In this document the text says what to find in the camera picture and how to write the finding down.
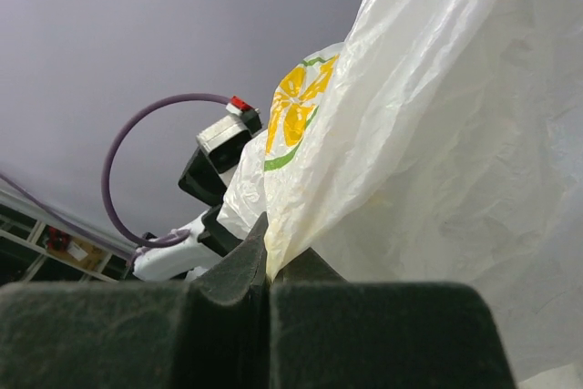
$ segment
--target brown box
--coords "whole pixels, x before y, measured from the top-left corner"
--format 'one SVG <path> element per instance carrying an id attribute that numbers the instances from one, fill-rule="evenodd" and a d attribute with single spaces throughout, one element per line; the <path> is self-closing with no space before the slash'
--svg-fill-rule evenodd
<path id="1" fill-rule="evenodd" d="M 93 243 L 75 237 L 65 251 L 46 250 L 49 254 L 86 271 L 94 271 L 107 253 Z"/>

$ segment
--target printed logo on bag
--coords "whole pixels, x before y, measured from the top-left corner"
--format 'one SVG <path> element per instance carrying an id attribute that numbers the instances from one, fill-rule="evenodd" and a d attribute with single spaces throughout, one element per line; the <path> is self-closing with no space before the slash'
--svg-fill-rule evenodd
<path id="1" fill-rule="evenodd" d="M 318 113 L 338 55 L 302 61 L 279 84 L 273 95 L 267 128 L 265 170 L 276 170 L 292 161 L 303 133 Z"/>

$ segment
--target green stripe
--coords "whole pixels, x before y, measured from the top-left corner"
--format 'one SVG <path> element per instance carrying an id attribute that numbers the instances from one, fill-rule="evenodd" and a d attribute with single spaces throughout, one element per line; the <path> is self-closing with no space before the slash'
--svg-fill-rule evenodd
<path id="1" fill-rule="evenodd" d="M 306 60 L 304 59 L 304 60 L 303 60 L 303 61 L 302 61 L 300 64 L 302 64 L 303 66 L 309 67 L 309 66 L 313 66 L 313 65 L 314 65 L 314 64 L 316 64 L 316 63 L 322 63 L 322 64 L 324 64 L 324 63 L 327 63 L 327 62 L 328 62 L 328 61 L 330 61 L 332 58 L 333 58 L 333 56 L 332 56 L 332 57 L 330 57 L 330 58 L 328 58 L 328 59 L 324 59 L 324 58 L 321 58 L 321 57 L 319 57 L 319 56 L 318 56 L 318 57 L 316 57 L 316 58 L 314 58 L 314 59 L 311 59 L 311 60 L 309 60 L 309 61 L 306 61 Z"/>
<path id="2" fill-rule="evenodd" d="M 316 109 L 310 115 L 310 118 L 306 122 L 306 129 L 308 129 L 308 127 L 312 123 L 313 118 L 316 116 L 316 113 L 318 112 L 318 108 L 319 107 L 316 107 Z M 283 166 L 285 166 L 290 161 L 292 161 L 293 157 L 295 157 L 295 153 L 298 151 L 298 148 L 300 147 L 302 142 L 303 142 L 303 138 L 300 140 L 300 143 L 298 143 L 295 148 L 293 148 L 290 152 L 288 152 L 287 154 L 285 154 L 282 157 L 278 157 L 276 159 L 266 159 L 265 165 L 264 165 L 265 171 L 269 172 L 270 170 L 281 169 Z"/>

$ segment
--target gray surface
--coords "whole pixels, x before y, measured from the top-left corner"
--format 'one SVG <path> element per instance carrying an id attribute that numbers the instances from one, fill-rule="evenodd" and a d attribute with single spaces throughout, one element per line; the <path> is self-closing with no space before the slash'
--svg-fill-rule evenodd
<path id="1" fill-rule="evenodd" d="M 360 1 L 1 0 L 0 167 L 107 230 L 100 166 L 129 117 L 207 91 L 237 94 L 267 121 L 281 77 L 343 40 Z M 202 212 L 177 181 L 196 134 L 221 114 L 211 104 L 163 109 L 122 146 L 112 189 L 132 230 L 165 233 Z"/>

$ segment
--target white connector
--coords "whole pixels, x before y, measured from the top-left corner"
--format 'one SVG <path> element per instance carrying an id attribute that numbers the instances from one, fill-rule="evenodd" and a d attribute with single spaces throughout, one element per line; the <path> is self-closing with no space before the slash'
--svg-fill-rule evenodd
<path id="1" fill-rule="evenodd" d="M 202 213 L 194 221 L 180 228 L 189 230 L 190 236 L 170 248 L 156 248 L 139 255 L 134 262 L 134 275 L 144 282 L 163 282 L 183 272 L 212 268 L 222 258 L 197 241 L 204 231 Z"/>

